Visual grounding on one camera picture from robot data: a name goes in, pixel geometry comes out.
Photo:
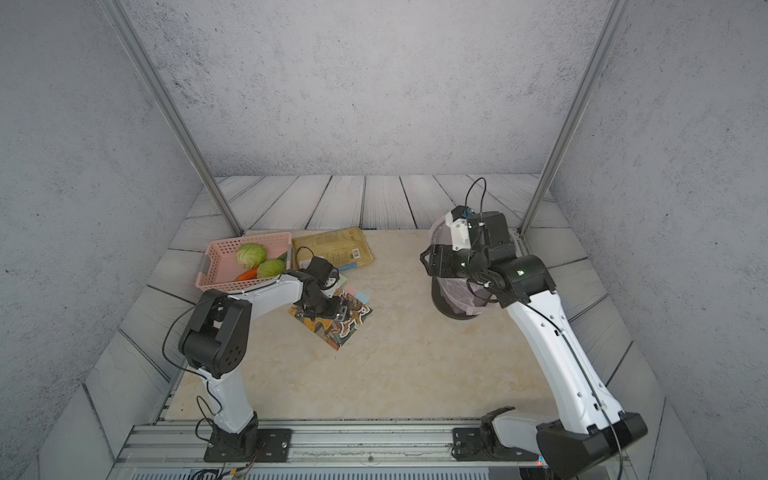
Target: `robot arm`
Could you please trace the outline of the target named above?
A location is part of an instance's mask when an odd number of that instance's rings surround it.
[[[504,215],[456,207],[445,224],[452,244],[433,244],[422,254],[427,274],[466,278],[496,296],[531,345],[558,407],[558,420],[538,425],[514,411],[496,416],[494,441],[539,453],[556,474],[571,478],[615,455],[617,441],[624,448],[645,435],[641,416],[624,412],[594,371],[545,265],[533,255],[517,257]]]
[[[207,461],[250,460],[257,450],[258,418],[245,394],[240,362],[245,356],[252,320],[294,303],[305,316],[344,320],[346,307],[331,296],[333,265],[314,257],[304,270],[287,270],[271,283],[241,293],[208,290],[181,335],[179,351],[203,377],[211,403],[219,406]]]

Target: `cabbage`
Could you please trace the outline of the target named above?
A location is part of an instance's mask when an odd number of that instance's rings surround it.
[[[266,260],[266,248],[258,243],[243,243],[235,253],[235,260],[241,267],[250,270]]]
[[[281,259],[267,260],[259,265],[259,271],[256,278],[267,278],[268,276],[278,276],[286,269],[286,263]]]

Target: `blue sticky note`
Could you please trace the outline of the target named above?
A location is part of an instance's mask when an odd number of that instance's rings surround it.
[[[368,300],[371,299],[371,297],[367,296],[363,292],[355,293],[355,298],[357,298],[358,300],[360,300],[363,303],[368,303]]]

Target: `beige marble tabletop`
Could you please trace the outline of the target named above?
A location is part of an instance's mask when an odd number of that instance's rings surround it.
[[[475,418],[502,406],[557,415],[531,347],[501,308],[458,321],[432,305],[419,262],[425,230],[367,230],[366,239],[376,261],[343,273],[373,312],[340,350],[288,306],[251,324],[243,381],[260,419]],[[200,377],[185,373],[165,418],[199,419],[196,395],[207,398]]]

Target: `carrot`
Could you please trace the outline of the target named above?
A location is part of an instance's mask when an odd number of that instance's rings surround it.
[[[248,270],[245,273],[241,273],[240,275],[237,276],[235,281],[236,282],[242,282],[243,280],[254,279],[254,278],[256,278],[256,274],[258,273],[258,270],[259,270],[259,267],[257,266],[256,268],[252,268],[252,269]]]

